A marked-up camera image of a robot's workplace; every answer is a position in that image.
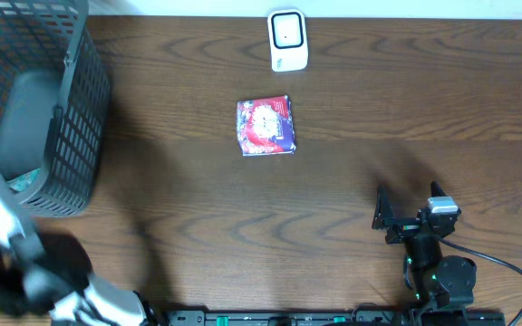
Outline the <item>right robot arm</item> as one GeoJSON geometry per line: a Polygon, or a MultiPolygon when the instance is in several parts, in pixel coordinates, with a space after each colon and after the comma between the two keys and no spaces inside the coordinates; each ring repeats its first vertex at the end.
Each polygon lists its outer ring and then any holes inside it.
{"type": "Polygon", "coordinates": [[[417,301],[395,313],[392,325],[468,325],[466,307],[474,302],[476,264],[462,256],[445,256],[440,241],[455,231],[461,213],[437,182],[415,217],[397,217],[384,187],[378,187],[372,228],[386,232],[388,245],[403,244],[406,269],[417,301]]]}

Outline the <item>red purple snack packet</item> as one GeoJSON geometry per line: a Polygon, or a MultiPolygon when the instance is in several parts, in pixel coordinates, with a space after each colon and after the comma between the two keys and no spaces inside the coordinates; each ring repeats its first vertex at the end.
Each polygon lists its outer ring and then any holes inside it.
{"type": "Polygon", "coordinates": [[[289,97],[240,101],[236,110],[236,133],[245,157],[293,154],[296,143],[289,97]]]}

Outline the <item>teal snack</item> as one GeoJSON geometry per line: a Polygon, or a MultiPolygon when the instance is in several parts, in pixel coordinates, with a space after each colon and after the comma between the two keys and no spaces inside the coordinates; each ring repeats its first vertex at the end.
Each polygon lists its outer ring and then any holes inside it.
{"type": "Polygon", "coordinates": [[[7,185],[10,189],[12,189],[14,192],[19,193],[26,190],[35,180],[37,179],[39,175],[40,169],[36,168],[29,172],[26,172],[18,177],[15,177],[11,180],[7,181],[7,185]]]}

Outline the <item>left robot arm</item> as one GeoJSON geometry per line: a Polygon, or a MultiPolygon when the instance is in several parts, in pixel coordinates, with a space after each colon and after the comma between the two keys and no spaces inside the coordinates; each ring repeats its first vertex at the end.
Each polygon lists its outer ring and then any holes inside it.
{"type": "Polygon", "coordinates": [[[53,325],[160,325],[133,291],[90,267],[79,245],[62,249],[41,235],[0,173],[0,312],[49,315],[53,325]]]}

